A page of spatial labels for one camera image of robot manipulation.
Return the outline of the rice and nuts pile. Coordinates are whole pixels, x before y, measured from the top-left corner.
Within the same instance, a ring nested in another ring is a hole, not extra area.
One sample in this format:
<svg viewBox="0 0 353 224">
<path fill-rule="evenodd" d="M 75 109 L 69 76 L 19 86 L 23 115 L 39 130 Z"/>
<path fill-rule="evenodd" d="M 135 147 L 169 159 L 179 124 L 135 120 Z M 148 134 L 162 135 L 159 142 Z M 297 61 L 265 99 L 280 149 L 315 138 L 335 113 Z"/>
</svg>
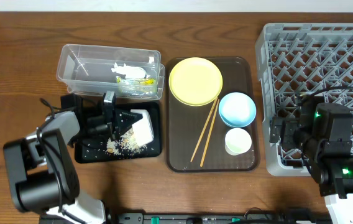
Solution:
<svg viewBox="0 0 353 224">
<path fill-rule="evenodd" d="M 111 141 L 109 139 L 106 145 L 106 152 L 114 156 L 120 156 L 122 154 L 133 156 L 142 152 L 144 149 L 147 149 L 147 146 L 138 145 L 132 129 L 124 133 L 117 141 Z"/>
</svg>

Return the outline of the green snack wrapper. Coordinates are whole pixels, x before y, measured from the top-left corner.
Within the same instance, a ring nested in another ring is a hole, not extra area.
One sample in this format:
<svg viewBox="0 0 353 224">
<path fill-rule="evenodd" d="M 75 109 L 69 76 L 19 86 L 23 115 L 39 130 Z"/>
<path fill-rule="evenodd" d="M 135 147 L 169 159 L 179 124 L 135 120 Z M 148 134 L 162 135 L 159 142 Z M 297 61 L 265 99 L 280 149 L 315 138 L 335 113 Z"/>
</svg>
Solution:
<svg viewBox="0 0 353 224">
<path fill-rule="evenodd" d="M 150 95 L 155 89 L 155 79 L 153 78 L 126 79 L 117 76 L 116 83 L 119 85 L 120 92 L 125 95 Z"/>
</svg>

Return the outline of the white tissue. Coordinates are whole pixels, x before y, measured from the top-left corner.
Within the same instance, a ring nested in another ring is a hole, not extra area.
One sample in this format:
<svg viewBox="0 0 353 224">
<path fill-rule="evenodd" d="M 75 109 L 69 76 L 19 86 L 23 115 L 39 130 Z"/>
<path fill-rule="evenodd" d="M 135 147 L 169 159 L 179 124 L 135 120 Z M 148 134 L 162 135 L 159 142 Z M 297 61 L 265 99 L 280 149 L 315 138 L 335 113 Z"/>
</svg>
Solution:
<svg viewBox="0 0 353 224">
<path fill-rule="evenodd" d="M 141 79 L 146 78 L 147 72 L 144 68 L 134 67 L 124 64 L 119 66 L 117 63 L 114 63 L 114 67 L 111 69 L 113 73 L 124 75 L 126 79 Z"/>
</svg>

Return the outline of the yellow round plate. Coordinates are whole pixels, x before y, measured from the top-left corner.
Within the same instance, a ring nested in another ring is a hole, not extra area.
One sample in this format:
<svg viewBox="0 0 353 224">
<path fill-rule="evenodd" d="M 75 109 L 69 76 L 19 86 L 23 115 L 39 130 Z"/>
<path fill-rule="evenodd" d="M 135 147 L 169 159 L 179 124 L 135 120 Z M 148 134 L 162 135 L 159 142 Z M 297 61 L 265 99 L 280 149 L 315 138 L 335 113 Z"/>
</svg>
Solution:
<svg viewBox="0 0 353 224">
<path fill-rule="evenodd" d="M 210 60 L 186 58 L 172 69 L 168 79 L 172 95 L 188 106 L 203 106 L 214 101 L 223 86 L 220 69 Z"/>
</svg>

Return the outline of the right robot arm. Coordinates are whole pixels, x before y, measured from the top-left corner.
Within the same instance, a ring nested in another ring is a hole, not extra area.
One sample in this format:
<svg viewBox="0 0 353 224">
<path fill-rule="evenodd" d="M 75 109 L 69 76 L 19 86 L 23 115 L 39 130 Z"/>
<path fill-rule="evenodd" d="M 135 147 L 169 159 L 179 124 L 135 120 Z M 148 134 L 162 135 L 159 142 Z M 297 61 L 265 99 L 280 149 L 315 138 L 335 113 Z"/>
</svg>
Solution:
<svg viewBox="0 0 353 224">
<path fill-rule="evenodd" d="M 274 117 L 270 142 L 301 152 L 333 223 L 353 223 L 353 115 L 336 103 L 309 100 L 299 118 Z"/>
</svg>

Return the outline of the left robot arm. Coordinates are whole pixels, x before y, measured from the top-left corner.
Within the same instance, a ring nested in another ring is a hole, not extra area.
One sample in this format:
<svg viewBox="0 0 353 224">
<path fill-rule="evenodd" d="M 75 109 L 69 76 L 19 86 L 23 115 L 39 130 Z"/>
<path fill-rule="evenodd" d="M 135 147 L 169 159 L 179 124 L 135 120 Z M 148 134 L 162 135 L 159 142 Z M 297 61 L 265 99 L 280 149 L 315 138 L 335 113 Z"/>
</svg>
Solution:
<svg viewBox="0 0 353 224">
<path fill-rule="evenodd" d="M 110 223 L 104 202 L 81 190 L 68 147 L 99 137 L 118 140 L 143 116 L 117 108 L 113 91 L 91 107 L 74 93 L 60 101 L 56 108 L 41 99 L 50 110 L 44 123 L 3 146 L 12 202 L 18 211 L 37 213 L 47 222 Z"/>
</svg>

